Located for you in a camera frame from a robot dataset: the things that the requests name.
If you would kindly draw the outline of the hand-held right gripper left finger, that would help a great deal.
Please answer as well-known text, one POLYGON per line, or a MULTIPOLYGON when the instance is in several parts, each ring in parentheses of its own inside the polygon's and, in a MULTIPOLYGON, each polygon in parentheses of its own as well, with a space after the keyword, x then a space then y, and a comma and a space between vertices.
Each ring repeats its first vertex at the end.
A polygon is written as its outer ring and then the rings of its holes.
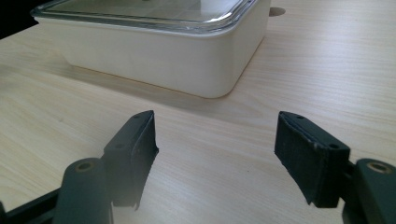
POLYGON ((130 117, 109 141, 101 160, 114 206, 137 210, 149 172, 159 152, 152 110, 130 117))

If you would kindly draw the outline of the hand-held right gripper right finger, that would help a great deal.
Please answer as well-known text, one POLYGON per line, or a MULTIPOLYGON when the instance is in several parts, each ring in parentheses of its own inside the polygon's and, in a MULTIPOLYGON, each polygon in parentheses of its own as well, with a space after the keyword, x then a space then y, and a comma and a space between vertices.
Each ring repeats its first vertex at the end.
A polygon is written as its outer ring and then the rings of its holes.
POLYGON ((334 208, 341 197, 342 174, 350 148, 313 121, 280 111, 275 154, 297 183, 307 203, 334 208))

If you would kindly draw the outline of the white rectangular container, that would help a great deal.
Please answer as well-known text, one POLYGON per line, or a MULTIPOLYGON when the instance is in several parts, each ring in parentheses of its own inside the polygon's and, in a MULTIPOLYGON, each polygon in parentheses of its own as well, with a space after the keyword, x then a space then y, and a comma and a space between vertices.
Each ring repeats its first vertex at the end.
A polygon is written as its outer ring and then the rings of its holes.
POLYGON ((72 65, 205 98, 235 86, 265 36, 271 0, 208 34, 36 18, 72 65))

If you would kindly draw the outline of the clear glass lid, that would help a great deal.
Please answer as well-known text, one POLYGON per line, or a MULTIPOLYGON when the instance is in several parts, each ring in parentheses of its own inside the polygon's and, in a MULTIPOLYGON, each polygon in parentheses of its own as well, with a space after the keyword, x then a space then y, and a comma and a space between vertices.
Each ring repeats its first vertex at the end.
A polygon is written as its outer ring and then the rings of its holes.
POLYGON ((208 34, 234 26, 260 0, 51 0, 36 18, 208 34))

